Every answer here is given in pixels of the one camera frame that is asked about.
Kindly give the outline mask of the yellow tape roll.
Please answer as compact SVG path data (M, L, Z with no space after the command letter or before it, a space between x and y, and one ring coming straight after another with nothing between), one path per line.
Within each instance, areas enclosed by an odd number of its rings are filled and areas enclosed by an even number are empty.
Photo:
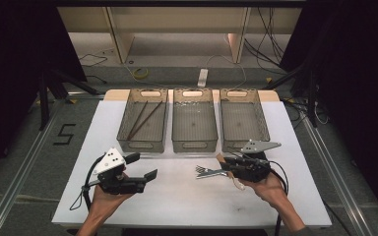
M142 80L146 78L148 74L149 70L147 68L137 68L132 72L132 75L136 80Z

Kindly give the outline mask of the black curtain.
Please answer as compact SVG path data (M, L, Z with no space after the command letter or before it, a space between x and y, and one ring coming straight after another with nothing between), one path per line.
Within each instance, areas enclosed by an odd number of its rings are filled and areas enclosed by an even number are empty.
M305 0L282 67L291 71L311 52L328 21L318 68L318 98L378 199L378 0Z
M86 78L58 9L0 0L0 158L51 69Z

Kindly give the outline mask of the person's left hand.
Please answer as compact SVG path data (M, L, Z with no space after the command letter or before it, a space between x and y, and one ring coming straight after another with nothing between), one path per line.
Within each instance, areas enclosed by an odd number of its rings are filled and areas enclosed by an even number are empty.
M94 196L90 209L90 216L93 219L107 220L115 211L133 194L111 195L105 193L100 185L94 188Z

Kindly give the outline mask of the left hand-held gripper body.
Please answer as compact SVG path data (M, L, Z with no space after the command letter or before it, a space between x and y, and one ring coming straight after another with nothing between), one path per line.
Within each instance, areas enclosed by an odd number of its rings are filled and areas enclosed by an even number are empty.
M143 193L146 186L144 177L131 178L124 174L127 163L115 147L109 149L93 169L96 179L94 185L100 185L105 193L124 195Z

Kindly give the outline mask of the beige wooden shelf unit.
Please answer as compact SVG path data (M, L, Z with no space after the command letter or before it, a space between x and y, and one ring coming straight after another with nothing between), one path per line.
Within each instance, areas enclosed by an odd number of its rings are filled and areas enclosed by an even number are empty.
M293 33L301 10L276 7L60 7L69 32L108 32L118 60L126 61L136 33L227 33L232 60L241 60L247 33Z

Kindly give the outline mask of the grey translucent plastic bin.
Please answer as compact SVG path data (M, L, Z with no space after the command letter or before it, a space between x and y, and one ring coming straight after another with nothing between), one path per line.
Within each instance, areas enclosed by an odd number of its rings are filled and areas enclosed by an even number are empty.
M221 149L241 150L247 142L270 140L258 92L253 89L220 90Z
M213 91L176 88L172 106L173 151L214 152L218 139Z
M127 136L144 103L148 104L138 125L162 101L163 104L145 123L131 141ZM165 120L167 117L168 90L133 88L130 90L117 134L117 141L124 152L164 152Z

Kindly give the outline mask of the dark brown chopstick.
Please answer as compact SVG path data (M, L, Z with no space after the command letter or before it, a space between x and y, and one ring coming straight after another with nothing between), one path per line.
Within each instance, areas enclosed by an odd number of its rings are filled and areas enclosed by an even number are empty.
M132 137L131 137L131 140L133 139L133 137L140 131L140 129L145 125L145 123L153 116L153 114L159 109L159 107L163 104L162 101L160 101L156 107L148 114L148 116L137 126L136 128L134 129L134 132L132 134Z
M140 112L139 112L139 114L138 114L138 116L137 116L137 118L136 118L136 120L135 120L135 122L134 122L134 124L133 124L133 126L132 126L132 128L131 128L131 130L130 130L130 132L128 134L128 136L127 136L127 141L131 140L131 137L132 137L132 134L134 132L134 129L136 128L136 126L137 126L137 124L138 124L138 122L139 122L139 120L140 120L140 118L141 118L141 116L142 116L142 114L143 114L143 112L144 112L147 104L148 104L148 101L146 100L146 102L142 106L142 108L141 108L141 110L140 110Z

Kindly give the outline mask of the white table cover sheet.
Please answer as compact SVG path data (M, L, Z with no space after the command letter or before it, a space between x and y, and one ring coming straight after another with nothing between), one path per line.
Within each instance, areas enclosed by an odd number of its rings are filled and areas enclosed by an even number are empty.
M290 201L307 226L331 226L284 105L271 101L264 102L262 107L271 140L281 144L268 150L266 157L278 164L275 168L279 173L287 176ZM71 209L71 206L94 161L118 146L116 133L124 109L123 101L98 104L53 223L73 226L84 221L87 207ZM265 228L276 223L278 213L252 189L241 191L232 180L221 175L198 179L197 165L213 169L220 166L214 154L178 154L171 146L160 155L145 155L128 165L126 173L130 176L141 176L155 169L157 178L147 184L142 194L127 200L106 223L138 228Z

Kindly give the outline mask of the aluminium floor rail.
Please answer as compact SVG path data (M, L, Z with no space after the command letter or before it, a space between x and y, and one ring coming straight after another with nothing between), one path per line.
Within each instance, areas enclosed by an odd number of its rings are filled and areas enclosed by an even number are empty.
M71 236L52 218L100 101L52 99L45 127L39 105L28 110L0 159L0 236Z
M314 147L321 158L321 161L331 179L333 186L345 208L345 211L350 219L350 222L356 232L357 236L374 236L368 221L366 220L363 211L359 207L356 199L348 187L345 178L340 169L335 164L324 140L307 117L303 121L304 127L310 136Z

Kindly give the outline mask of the black metal stand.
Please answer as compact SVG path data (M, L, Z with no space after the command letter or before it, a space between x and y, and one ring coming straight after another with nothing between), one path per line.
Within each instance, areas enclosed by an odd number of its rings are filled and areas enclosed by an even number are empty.
M292 79L295 79L295 82L291 88L291 94L293 96L298 96L306 91L308 100L306 105L306 115L312 126L316 128L316 74L314 73L313 67L309 63L303 62L296 69L282 76L275 82L264 86L263 90L276 89Z
M65 99L68 91L63 86L64 83L73 85L89 94L99 95L99 92L74 77L57 69L45 69L38 78L38 94L40 101L40 128L42 131L49 122L50 111L48 105L48 93L51 92L56 99Z

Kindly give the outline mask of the person's right hand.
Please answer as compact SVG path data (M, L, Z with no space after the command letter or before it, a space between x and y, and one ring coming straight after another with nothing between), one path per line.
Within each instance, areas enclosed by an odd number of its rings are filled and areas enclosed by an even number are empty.
M282 208L288 202L282 182L273 173L260 182L241 180L241 183L252 188L259 198L275 209Z

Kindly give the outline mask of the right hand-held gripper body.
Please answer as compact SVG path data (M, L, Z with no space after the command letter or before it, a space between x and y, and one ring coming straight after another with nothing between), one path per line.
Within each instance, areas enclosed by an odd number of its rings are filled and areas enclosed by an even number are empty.
M232 171L234 177L254 183L266 179L271 172L271 165L265 151L281 145L275 142L249 140L240 150L240 156L235 158L235 169Z

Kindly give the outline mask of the white power strip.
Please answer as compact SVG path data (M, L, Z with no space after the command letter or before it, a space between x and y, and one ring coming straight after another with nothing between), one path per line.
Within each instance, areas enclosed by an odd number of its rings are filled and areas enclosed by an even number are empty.
M198 87L199 88L204 88L207 83L207 78L208 78L208 73L209 71L207 69L201 69L199 78L198 78Z

